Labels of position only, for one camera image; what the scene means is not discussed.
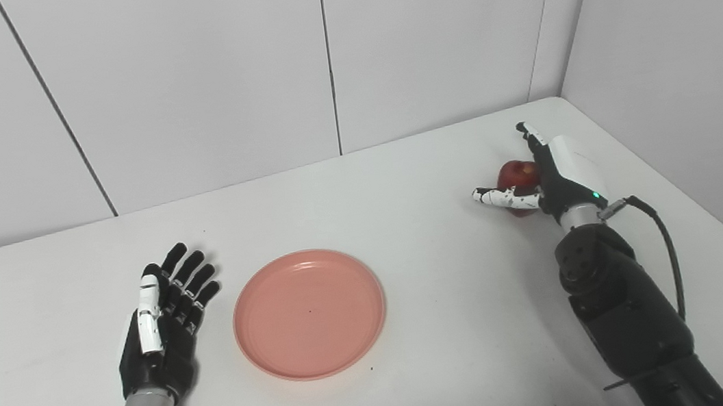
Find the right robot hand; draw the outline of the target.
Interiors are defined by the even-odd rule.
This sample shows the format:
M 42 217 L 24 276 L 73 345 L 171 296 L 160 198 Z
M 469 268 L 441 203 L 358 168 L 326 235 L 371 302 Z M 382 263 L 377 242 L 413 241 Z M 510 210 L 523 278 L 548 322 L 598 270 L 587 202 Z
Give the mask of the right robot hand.
M 505 210 L 536 211 L 552 216 L 564 231 L 603 223 L 607 210 L 603 175 L 583 147 L 567 136 L 544 139 L 528 123 L 516 129 L 527 142 L 535 163 L 535 184 L 474 189 L 476 202 Z

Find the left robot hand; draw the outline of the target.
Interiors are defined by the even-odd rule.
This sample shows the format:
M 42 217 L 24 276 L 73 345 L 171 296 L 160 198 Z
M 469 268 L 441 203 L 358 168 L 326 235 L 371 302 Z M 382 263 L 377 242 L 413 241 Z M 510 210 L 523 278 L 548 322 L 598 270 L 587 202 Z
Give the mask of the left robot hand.
M 203 251 L 186 243 L 145 267 L 118 366 L 124 398 L 157 388 L 177 402 L 194 387 L 198 332 L 221 289 L 216 271 Z

